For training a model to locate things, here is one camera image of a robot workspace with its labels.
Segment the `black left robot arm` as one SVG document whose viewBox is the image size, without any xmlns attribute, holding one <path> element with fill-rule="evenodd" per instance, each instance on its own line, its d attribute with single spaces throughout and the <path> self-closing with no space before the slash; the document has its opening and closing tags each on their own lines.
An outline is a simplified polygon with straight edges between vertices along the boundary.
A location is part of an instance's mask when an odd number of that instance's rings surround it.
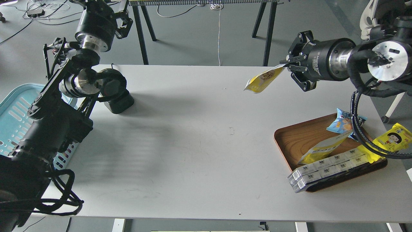
<svg viewBox="0 0 412 232">
<path fill-rule="evenodd" d="M 75 38 L 44 46 L 55 58 L 47 68 L 48 82 L 27 111 L 31 127 L 7 156 L 1 157 L 1 231 L 20 227 L 31 213 L 57 215 L 64 205 L 75 210 L 83 201 L 72 191 L 72 170 L 56 170 L 53 159 L 73 142 L 82 142 L 92 131 L 90 114 L 96 102 L 104 102 L 114 114 L 134 104 L 125 77 L 112 68 L 96 72 L 99 54 L 111 49 L 114 38 L 127 37 L 133 20 L 128 1 L 118 12 L 107 0 L 75 0 L 84 8 Z"/>
</svg>

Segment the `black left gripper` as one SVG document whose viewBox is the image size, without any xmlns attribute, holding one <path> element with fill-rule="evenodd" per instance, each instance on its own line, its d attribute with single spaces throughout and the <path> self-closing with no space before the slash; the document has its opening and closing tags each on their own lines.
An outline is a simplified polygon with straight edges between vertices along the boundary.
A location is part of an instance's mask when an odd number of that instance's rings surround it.
<svg viewBox="0 0 412 232">
<path fill-rule="evenodd" d="M 133 20 L 129 17 L 128 0 L 118 0 L 119 9 L 115 13 L 108 5 L 86 5 L 86 0 L 69 0 L 71 3 L 78 4 L 84 8 L 81 15 L 75 38 L 82 42 L 85 38 L 92 36 L 101 41 L 101 52 L 107 52 L 112 47 L 114 35 L 118 39 L 126 38 L 132 27 Z M 121 26 L 117 27 L 116 19 L 122 21 Z"/>
</svg>

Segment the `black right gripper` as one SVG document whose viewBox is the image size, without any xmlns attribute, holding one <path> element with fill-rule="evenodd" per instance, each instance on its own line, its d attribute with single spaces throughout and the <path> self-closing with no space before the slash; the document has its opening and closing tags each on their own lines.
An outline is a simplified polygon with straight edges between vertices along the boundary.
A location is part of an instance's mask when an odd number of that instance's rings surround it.
<svg viewBox="0 0 412 232">
<path fill-rule="evenodd" d="M 288 50 L 286 59 L 280 64 L 296 63 L 304 72 L 291 72 L 291 78 L 307 92 L 314 90 L 319 80 L 344 81 L 349 78 L 347 61 L 356 44 L 348 38 L 330 41 L 314 40 L 313 32 L 297 34 Z"/>
</svg>

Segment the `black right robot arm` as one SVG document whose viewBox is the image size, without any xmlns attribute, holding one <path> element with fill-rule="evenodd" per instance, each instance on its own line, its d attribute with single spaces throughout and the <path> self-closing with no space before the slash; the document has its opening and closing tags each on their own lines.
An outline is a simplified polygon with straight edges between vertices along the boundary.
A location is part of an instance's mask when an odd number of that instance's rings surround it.
<svg viewBox="0 0 412 232">
<path fill-rule="evenodd" d="M 392 25 L 372 28 L 369 41 L 356 45 L 349 38 L 318 41 L 311 31 L 298 33 L 280 61 L 303 91 L 320 80 L 350 79 L 360 94 L 389 97 L 411 91 L 411 16 Z"/>
</svg>

